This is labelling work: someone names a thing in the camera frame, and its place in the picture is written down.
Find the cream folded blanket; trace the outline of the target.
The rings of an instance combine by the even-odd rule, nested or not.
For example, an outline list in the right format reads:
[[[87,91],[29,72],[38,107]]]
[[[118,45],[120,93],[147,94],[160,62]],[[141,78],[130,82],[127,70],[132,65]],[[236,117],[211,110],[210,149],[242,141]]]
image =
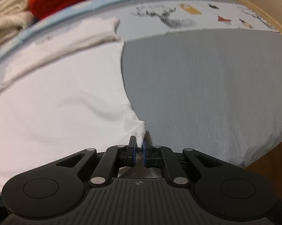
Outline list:
[[[30,0],[0,0],[0,46],[36,21]]]

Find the white long sleeve shirt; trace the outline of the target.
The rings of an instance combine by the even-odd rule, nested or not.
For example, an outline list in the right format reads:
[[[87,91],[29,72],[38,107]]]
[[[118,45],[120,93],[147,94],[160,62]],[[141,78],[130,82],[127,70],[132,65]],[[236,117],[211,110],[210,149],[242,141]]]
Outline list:
[[[86,19],[34,38],[0,84],[0,191],[17,174],[92,147],[141,146],[145,123],[124,88],[118,18]]]

